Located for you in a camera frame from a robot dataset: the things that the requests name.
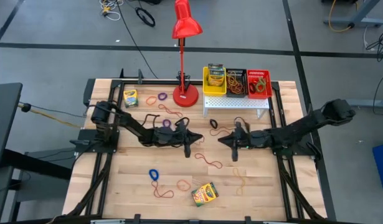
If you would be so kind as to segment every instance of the table leg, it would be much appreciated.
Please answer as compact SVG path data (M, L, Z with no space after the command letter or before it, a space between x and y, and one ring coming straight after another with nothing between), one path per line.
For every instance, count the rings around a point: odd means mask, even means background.
M51 162L42 161L31 156L23 155L12 150L3 150L1 167L13 166L20 170L28 170L42 175L49 175L60 179L71 179L71 169L53 164Z
M257 114L258 114L258 119L262 118L262 116L266 113L267 109L258 109Z
M208 116L208 108L206 108L206 107L204 106L204 118L206 118L206 116Z

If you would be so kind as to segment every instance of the wooden table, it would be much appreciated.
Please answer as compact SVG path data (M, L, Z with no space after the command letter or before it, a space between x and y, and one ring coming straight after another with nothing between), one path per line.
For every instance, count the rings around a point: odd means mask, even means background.
M110 83L109 79L96 80L90 104L107 100ZM295 82L279 82L279 84L286 122L294 122L303 115L296 84ZM203 134L205 141L199 145L193 144L191 157L186 159L182 147L143 147L134 135L120 128L120 140L111 164L103 217L133 218L139 213L142 219L244 220L245 216L251 216L252 220L286 220L277 160L272 151L240 149L239 161L232 162L230 148L217 141L226 133L220 133L215 137L209 134L211 118L216 119L219 126L227 128L234 127L233 120L237 116L242 116L249 122L252 130L271 128L268 113L257 120L256 110L212 110L208 117L203 118L202 86L198 86L200 97L197 104L190 108L181 108L173 102L173 88L171 85L125 85L126 90L137 89L139 107L125 109L122 105L122 108L139 122L143 122L146 114L151 113L161 115L156 120L157 126L162 124L163 119L170 119L173 124L179 117L159 109L158 105L162 103L170 110L180 111L190 118L188 128L192 132ZM166 100L158 100L152 106L145 103L149 96L156 96L161 92L168 94ZM277 112L275 97L273 100ZM86 129L95 128L90 121L92 112L93 108L87 112ZM280 126L279 115L276 114L276 117ZM152 127L151 120L150 118L145 127ZM202 159L195 159L194 154L197 152L205 155L208 161L221 161L223 168L217 169L207 165ZM89 188L95 157L95 153L84 153L78 159L72 172L63 214L71 211ZM314 161L308 156L295 156L294 160L300 190L316 211L325 217L326 210ZM243 195L236 193L242 181L233 175L235 167L246 181ZM173 198L154 197L148 174L150 169L159 171L159 191L162 193L173 190ZM180 179L191 183L189 191L183 192L177 189L176 183ZM202 207L196 207L191 197L191 190L209 182L215 184L219 198ZM289 188L288 191L293 216L297 217L293 194ZM97 210L96 201L92 213Z

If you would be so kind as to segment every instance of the white shelf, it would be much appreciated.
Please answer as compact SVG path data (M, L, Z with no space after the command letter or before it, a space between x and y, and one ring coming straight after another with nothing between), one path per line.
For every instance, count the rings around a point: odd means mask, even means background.
M257 110L258 119L269 109L268 100L233 98L233 97L216 97L204 95L204 117L208 115L208 109L255 109Z

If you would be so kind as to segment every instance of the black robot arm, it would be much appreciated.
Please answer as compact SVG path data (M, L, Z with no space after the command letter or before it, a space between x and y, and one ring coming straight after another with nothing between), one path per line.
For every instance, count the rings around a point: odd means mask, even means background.
M307 116L282 128L270 128L259 131L250 131L249 124L235 122L234 131L218 141L232 149L233 161L238 160L238 149L270 147L273 152L281 152L293 144L301 141L302 137L327 124L339 126L350 122L355 115L346 100L333 100L327 102L321 109L308 113Z
M120 117L118 124L108 124L110 113L115 113ZM110 138L111 126L117 125L126 128L132 134L137 136L138 141L146 147L184 146L184 155L186 158L190 157L191 154L190 145L203 137L203 135L193 133L187 129L189 118L181 118L177 121L175 123L176 129L174 131L170 127L157 128L153 126L153 128L147 129L137 122L137 120L132 118L129 113L122 111L117 105L106 101L100 101L95 105L91 119L93 123L96 124L97 130L101 132L101 135L104 136L107 141L109 141Z

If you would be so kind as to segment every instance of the concrete floor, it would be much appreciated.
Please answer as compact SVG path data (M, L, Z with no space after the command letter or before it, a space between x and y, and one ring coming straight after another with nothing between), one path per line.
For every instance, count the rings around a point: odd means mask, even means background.
M121 7L138 45L176 44L171 39L176 18L173 2L163 0L157 6L142 3L156 19L154 28L142 24L130 7ZM0 28L16 4L17 0L0 0ZM204 33L187 39L186 47L293 51L282 0L190 0L190 4ZM364 29L334 33L322 23L330 5L322 5L319 0L289 0L289 5L301 51L373 54L363 48ZM102 18L99 10L98 1L25 0L0 43L36 45L27 49L0 45L0 83L23 83L21 101L82 114L83 89L88 78L117 77L121 68L128 76L136 75L140 68L146 77L152 77L137 51L51 49L39 45L133 46L123 23ZM354 10L354 6L339 4L334 16L350 15ZM383 1L369 17L383 19ZM367 41L376 40L381 32L383 27L368 29ZM159 78L173 78L177 74L177 52L143 53ZM296 81L303 98L295 57L290 54L188 52L185 60L185 69L193 78L200 78L201 68L210 62L268 69L273 80ZM383 76L383 61L378 63L374 58L302 57L302 62L315 108L335 98L372 99ZM377 99L383 99L383 82ZM371 151L383 144L383 117L372 114L371 109L356 112L351 123L319 131L335 215L338 221L383 223L383 189ZM83 123L82 118L55 115ZM69 139L77 134L77 129L18 112L7 148L32 152L71 147ZM19 220L58 215L64 197L26 202L29 206L21 207Z

